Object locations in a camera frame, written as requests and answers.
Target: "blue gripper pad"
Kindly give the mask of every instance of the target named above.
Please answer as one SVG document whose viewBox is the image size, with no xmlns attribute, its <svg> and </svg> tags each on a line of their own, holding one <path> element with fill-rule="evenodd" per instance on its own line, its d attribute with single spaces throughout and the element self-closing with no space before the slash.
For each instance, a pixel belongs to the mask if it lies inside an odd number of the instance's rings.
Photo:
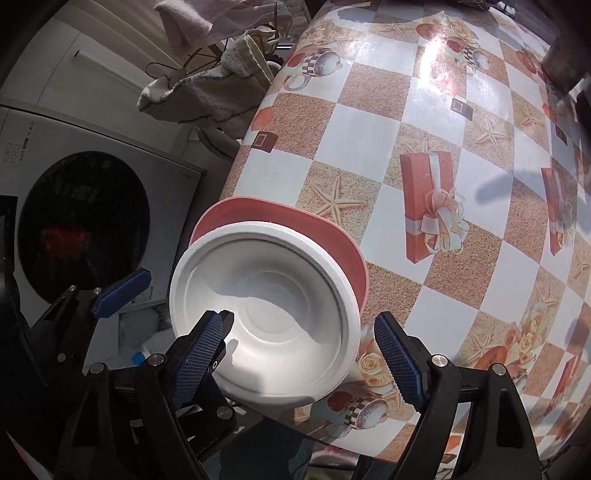
<svg viewBox="0 0 591 480">
<path fill-rule="evenodd" d="M 402 398 L 415 410 L 420 411 L 427 402 L 423 393 L 421 371 L 403 341 L 384 317 L 384 312 L 375 319 L 374 335 Z"/>
<path fill-rule="evenodd" d="M 132 274 L 106 288 L 97 297 L 92 314 L 95 319 L 109 318 L 124 305 L 136 298 L 152 282 L 152 275 L 145 268 L 139 268 Z"/>
<path fill-rule="evenodd" d="M 222 340 L 222 318 L 215 313 L 207 321 L 207 325 L 173 375 L 173 392 L 170 395 L 170 402 L 174 408 L 178 409 L 191 401 Z"/>
</svg>

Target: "paper bowl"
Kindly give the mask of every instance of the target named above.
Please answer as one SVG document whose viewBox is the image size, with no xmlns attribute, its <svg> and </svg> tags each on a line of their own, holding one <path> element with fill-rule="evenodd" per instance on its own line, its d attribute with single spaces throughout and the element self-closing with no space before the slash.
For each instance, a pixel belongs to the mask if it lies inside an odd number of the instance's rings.
<svg viewBox="0 0 591 480">
<path fill-rule="evenodd" d="M 214 376 L 228 397 L 251 405 L 319 400 L 343 381 L 359 348 L 358 301 L 339 264 L 275 223 L 230 223 L 189 246 L 170 287 L 176 336 L 206 310 L 234 312 Z"/>
</svg>

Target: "table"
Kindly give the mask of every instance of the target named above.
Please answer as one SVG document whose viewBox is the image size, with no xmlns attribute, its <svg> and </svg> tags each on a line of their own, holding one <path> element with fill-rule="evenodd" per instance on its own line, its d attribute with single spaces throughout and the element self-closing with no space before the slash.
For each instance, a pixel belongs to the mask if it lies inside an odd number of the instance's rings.
<svg viewBox="0 0 591 480">
<path fill-rule="evenodd" d="M 222 198 L 328 218 L 369 269 L 356 365 L 328 397 L 261 411 L 390 462 L 418 420 L 372 322 L 390 310 L 456 365 L 504 363 L 541 458 L 591 406 L 591 144 L 541 69 L 548 45 L 494 9 L 327 2 L 244 138 Z M 453 469 L 460 405 L 440 474 Z"/>
</svg>

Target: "hanging towel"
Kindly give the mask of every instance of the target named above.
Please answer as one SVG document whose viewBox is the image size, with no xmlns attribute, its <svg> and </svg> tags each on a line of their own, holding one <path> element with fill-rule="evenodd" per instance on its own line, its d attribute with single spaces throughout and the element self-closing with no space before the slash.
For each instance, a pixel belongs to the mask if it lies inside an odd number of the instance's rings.
<svg viewBox="0 0 591 480">
<path fill-rule="evenodd" d="M 275 0 L 157 0 L 154 9 L 160 13 L 173 52 L 184 55 L 273 21 L 275 3 Z M 277 1 L 277 27 L 281 35 L 287 35 L 291 22 L 291 13 Z"/>
<path fill-rule="evenodd" d="M 150 83 L 138 109 L 157 120 L 220 128 L 243 138 L 272 81 L 265 57 L 243 34 L 228 42 L 220 65 L 189 76 L 176 70 Z"/>
</svg>

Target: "pink bowl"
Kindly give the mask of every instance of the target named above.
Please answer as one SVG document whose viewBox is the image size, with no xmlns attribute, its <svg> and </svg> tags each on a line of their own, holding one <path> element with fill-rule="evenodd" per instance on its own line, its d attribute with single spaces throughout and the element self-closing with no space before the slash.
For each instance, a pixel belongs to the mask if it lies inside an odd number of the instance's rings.
<svg viewBox="0 0 591 480">
<path fill-rule="evenodd" d="M 299 232 L 324 248 L 339 264 L 357 299 L 359 313 L 368 298 L 369 277 L 355 241 L 333 222 L 282 203 L 254 197 L 230 197 L 209 208 L 193 229 L 189 245 L 218 227 L 238 222 L 271 222 Z"/>
</svg>

